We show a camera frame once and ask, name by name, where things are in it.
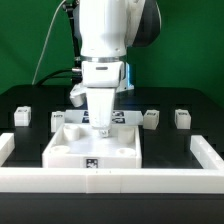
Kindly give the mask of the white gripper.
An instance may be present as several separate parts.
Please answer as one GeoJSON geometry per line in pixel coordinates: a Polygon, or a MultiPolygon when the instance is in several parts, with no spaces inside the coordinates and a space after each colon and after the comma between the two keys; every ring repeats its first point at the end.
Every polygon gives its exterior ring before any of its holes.
{"type": "Polygon", "coordinates": [[[115,93],[122,77],[122,62],[82,63],[83,85],[86,88],[90,125],[109,137],[115,93]]]}

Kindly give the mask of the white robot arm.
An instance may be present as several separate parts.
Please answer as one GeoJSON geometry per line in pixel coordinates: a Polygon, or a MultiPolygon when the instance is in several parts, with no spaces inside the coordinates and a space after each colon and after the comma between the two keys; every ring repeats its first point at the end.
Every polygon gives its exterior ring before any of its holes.
{"type": "Polygon", "coordinates": [[[82,41],[82,81],[70,98],[76,107],[88,106],[90,125],[106,137],[126,75],[127,49],[148,46],[158,37],[160,10],[156,0],[80,0],[72,15],[74,36],[82,41]]]}

